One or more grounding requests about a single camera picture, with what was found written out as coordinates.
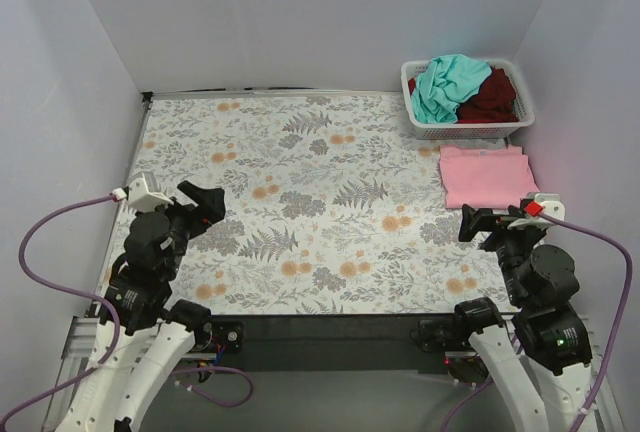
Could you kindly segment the pink t shirt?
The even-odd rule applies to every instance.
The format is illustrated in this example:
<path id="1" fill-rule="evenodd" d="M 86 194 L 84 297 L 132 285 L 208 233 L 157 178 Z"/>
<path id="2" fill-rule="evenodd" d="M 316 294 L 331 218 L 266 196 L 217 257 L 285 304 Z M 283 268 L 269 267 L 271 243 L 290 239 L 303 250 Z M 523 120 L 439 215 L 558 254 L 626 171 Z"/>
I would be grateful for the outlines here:
<path id="1" fill-rule="evenodd" d="M 529 158 L 518 146 L 501 149 L 440 148 L 445 207 L 507 209 L 538 193 Z"/>

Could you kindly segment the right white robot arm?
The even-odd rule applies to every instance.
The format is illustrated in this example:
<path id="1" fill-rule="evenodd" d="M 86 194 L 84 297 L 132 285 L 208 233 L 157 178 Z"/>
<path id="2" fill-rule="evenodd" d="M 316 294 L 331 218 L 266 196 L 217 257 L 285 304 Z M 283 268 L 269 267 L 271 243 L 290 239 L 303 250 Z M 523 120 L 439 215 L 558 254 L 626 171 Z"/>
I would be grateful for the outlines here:
<path id="1" fill-rule="evenodd" d="M 510 304 L 506 320 L 482 297 L 454 308 L 452 335 L 484 362 L 519 431 L 595 431 L 592 348 L 583 320 L 570 304 L 579 291 L 575 262 L 544 243 L 565 217 L 558 196 L 534 194 L 504 213 L 463 205 L 458 239 L 487 233 L 480 248 L 498 259 Z"/>

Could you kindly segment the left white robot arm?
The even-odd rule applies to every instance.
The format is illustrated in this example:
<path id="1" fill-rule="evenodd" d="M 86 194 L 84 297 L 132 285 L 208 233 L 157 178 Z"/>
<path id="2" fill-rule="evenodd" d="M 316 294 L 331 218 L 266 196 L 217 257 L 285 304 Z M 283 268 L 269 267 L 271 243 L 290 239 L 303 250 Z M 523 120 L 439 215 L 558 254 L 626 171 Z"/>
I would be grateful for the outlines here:
<path id="1" fill-rule="evenodd" d="M 138 430 L 181 358 L 212 342 L 208 308 L 187 300 L 166 304 L 190 241 L 224 219 L 225 192 L 189 181 L 177 188 L 189 203 L 150 191 L 143 179 L 127 189 L 135 217 L 112 266 L 87 375 L 60 431 Z"/>

